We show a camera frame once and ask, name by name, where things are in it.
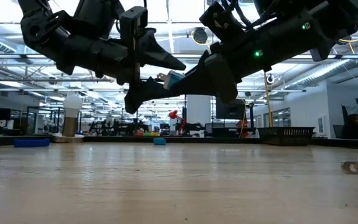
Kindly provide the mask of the blue rectangular box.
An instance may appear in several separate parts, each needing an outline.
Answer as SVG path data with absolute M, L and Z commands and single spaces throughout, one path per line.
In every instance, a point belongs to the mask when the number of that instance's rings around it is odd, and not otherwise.
M 14 147 L 47 147 L 50 145 L 49 139 L 15 139 Z

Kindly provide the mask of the blue white USB charger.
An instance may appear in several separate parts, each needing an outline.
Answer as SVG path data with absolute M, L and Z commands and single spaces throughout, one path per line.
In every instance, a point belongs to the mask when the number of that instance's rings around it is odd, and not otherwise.
M 163 81 L 164 89 L 169 90 L 173 85 L 184 78 L 184 74 L 170 70 L 167 74 L 159 73 L 157 79 Z

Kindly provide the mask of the black gantry frame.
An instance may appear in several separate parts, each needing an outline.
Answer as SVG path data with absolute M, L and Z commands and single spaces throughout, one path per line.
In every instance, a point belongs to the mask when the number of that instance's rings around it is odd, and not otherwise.
M 169 124 L 170 130 L 175 131 L 175 125 L 179 123 L 179 120 L 171 119 L 169 114 L 177 111 L 177 116 L 184 118 L 186 115 L 186 106 L 187 100 L 185 96 L 150 100 L 144 102 L 139 107 L 137 117 L 153 128 L 161 124 Z

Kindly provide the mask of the black aluminium table frame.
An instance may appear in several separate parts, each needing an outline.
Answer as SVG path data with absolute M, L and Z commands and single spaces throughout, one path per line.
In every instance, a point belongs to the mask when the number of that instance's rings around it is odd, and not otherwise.
M 0 136 L 0 146 L 13 145 L 15 140 L 39 140 L 49 139 L 52 136 Z M 298 138 L 285 137 L 261 139 L 261 138 L 188 138 L 188 137 L 166 137 L 167 143 L 189 143 L 189 144 L 269 144 L 274 146 L 327 146 L 343 147 L 350 149 L 358 148 L 358 139 L 325 139 L 325 138 Z M 153 137 L 113 137 L 113 136 L 85 136 L 83 142 L 130 142 L 130 143 L 152 143 Z

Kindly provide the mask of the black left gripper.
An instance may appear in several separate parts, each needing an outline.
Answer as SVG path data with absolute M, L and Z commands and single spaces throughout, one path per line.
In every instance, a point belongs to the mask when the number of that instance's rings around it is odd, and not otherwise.
M 127 11 L 122 6 L 78 6 L 73 16 L 56 13 L 56 31 L 66 34 L 57 50 L 57 68 L 69 75 L 75 67 L 86 68 L 121 85 L 137 83 L 141 65 L 184 70 L 186 65 L 158 44 L 156 29 L 146 28 L 147 16 L 142 6 Z M 125 109 L 134 114 L 143 102 L 169 96 L 170 90 L 149 78 L 130 86 Z

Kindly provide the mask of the white pillar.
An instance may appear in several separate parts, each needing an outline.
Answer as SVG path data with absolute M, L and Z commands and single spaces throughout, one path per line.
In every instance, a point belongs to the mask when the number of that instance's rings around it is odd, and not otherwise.
M 192 137 L 203 138 L 205 124 L 211 122 L 211 97 L 204 95 L 186 96 L 186 131 Z

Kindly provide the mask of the white bulb on wooden base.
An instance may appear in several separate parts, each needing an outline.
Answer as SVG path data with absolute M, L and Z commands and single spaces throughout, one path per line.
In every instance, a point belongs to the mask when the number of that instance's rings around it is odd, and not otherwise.
M 84 136 L 77 134 L 78 115 L 82 109 L 83 101 L 78 95 L 69 95 L 63 101 L 65 110 L 63 129 L 60 133 L 52 134 L 52 140 L 57 143 L 83 142 Z

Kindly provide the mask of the black plastic basket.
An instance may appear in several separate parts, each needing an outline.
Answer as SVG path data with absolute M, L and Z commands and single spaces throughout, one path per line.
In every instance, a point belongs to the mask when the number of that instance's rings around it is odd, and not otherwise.
M 307 146 L 314 127 L 258 128 L 261 143 L 275 146 Z

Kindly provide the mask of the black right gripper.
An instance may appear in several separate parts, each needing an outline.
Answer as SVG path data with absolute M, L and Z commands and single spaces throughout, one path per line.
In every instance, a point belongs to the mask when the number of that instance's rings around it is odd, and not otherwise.
M 231 7 L 238 5 L 214 2 L 200 17 L 220 41 L 205 50 L 198 64 L 168 90 L 171 96 L 206 95 L 232 101 L 243 77 L 265 68 L 270 70 L 275 64 L 273 32 L 279 29 L 280 20 L 258 29 L 251 23 L 243 27 L 233 17 Z

